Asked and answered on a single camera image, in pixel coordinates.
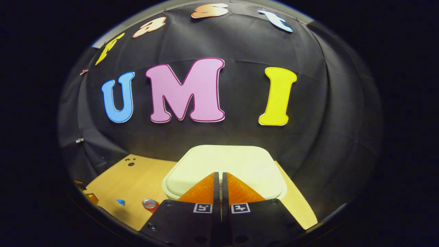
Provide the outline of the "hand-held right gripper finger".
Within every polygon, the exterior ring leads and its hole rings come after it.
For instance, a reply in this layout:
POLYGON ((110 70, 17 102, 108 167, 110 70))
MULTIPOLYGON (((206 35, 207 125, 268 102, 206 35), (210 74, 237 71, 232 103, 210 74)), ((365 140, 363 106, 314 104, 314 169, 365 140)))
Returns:
POLYGON ((218 172, 207 175, 185 200, 163 200, 140 233, 161 247, 212 247, 221 223, 218 172))
POLYGON ((232 175, 223 173, 223 247, 285 247, 305 233, 279 199, 232 203, 232 175))

